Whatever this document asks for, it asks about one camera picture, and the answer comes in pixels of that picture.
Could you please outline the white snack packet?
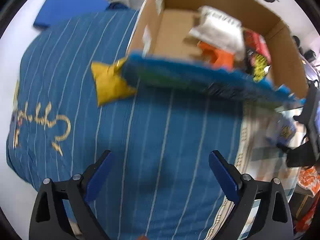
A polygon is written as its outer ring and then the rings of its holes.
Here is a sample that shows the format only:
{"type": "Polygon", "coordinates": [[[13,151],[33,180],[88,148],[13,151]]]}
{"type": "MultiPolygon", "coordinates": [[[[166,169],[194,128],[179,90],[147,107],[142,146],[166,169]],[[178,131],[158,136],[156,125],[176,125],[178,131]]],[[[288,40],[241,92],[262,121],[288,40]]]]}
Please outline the white snack packet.
{"type": "Polygon", "coordinates": [[[233,54],[236,61],[242,61],[245,58],[242,23],[207,5],[199,7],[199,13],[199,24],[191,28],[189,35],[233,54]]]}

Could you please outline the light blue tissue pack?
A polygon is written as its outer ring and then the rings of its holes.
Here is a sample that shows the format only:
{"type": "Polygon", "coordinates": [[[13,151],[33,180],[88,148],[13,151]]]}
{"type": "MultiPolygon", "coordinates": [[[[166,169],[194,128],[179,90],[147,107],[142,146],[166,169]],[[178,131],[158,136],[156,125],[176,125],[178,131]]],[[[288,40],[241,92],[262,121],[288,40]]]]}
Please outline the light blue tissue pack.
{"type": "Polygon", "coordinates": [[[294,122],[282,114],[276,114],[268,122],[265,139],[273,146],[277,144],[288,146],[295,133],[294,122]]]}

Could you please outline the orange floral blanket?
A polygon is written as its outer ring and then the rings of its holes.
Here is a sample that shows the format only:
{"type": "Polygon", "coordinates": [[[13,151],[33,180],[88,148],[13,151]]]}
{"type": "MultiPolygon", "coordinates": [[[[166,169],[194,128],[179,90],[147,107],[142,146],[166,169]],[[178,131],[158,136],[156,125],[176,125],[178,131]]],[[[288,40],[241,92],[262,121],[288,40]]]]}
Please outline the orange floral blanket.
{"type": "Polygon", "coordinates": [[[297,184],[306,194],[314,197],[319,192],[319,173],[316,167],[301,168],[297,184]]]}

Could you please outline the yellow snack packet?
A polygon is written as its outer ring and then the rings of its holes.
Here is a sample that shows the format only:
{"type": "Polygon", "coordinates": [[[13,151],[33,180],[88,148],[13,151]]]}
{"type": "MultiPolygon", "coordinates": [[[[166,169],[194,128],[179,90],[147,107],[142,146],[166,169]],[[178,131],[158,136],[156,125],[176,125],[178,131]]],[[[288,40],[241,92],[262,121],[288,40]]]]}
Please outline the yellow snack packet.
{"type": "Polygon", "coordinates": [[[134,96],[137,89],[130,86],[122,77],[121,70],[127,57],[112,64],[92,62],[91,72],[95,81],[98,107],[106,103],[134,96]]]}

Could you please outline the red snack packet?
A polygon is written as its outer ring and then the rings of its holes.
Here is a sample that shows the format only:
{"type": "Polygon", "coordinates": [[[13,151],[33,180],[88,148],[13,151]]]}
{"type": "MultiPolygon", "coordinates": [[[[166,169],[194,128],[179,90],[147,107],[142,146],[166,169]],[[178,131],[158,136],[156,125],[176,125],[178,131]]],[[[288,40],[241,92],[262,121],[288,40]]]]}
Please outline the red snack packet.
{"type": "Polygon", "coordinates": [[[244,43],[247,47],[251,48],[258,54],[266,57],[268,64],[272,63],[271,55],[263,36],[251,29],[244,28],[244,43]]]}

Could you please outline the orange snack packet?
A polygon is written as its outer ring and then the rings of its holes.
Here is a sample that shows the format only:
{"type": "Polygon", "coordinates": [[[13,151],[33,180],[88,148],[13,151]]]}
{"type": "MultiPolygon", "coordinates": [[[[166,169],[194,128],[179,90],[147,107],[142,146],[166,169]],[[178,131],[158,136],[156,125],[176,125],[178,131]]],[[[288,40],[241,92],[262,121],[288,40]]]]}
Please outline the orange snack packet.
{"type": "Polygon", "coordinates": [[[201,57],[210,63],[212,69],[220,69],[231,72],[234,69],[234,55],[216,48],[206,42],[199,41],[197,46],[201,49],[201,57]]]}

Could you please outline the blue striped bed cover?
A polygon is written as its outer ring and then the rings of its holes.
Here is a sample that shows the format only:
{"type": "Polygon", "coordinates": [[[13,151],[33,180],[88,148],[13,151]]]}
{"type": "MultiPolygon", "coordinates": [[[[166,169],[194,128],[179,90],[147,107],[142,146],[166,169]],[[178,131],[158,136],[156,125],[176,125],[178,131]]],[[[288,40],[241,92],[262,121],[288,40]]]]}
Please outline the blue striped bed cover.
{"type": "Polygon", "coordinates": [[[82,173],[105,150],[114,163],[91,209],[111,239],[204,239],[224,195],[208,165],[212,150],[233,163],[242,103],[146,86],[97,106],[93,61],[126,52],[137,11],[111,10],[40,33],[20,64],[17,113],[7,163],[38,190],[45,178],[82,173]]]}

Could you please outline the blue foam mat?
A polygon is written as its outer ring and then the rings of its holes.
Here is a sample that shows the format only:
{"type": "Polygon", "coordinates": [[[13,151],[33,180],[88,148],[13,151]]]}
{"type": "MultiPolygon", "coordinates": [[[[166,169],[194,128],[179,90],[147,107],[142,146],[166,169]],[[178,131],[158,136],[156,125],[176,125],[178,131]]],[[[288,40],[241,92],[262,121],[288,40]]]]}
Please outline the blue foam mat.
{"type": "Polygon", "coordinates": [[[107,0],[45,0],[34,21],[34,27],[46,29],[62,21],[90,12],[107,9],[107,0]]]}

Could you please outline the open cardboard box blue sides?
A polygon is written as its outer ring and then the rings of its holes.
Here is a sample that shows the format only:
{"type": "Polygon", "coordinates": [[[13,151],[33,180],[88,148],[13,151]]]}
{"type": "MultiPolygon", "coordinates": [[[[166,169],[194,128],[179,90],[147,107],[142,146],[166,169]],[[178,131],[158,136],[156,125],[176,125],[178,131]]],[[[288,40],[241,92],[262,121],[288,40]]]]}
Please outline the open cardboard box blue sides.
{"type": "Polygon", "coordinates": [[[309,89],[288,26],[255,0],[146,0],[126,65],[152,86],[272,107],[300,107],[309,89]]]}

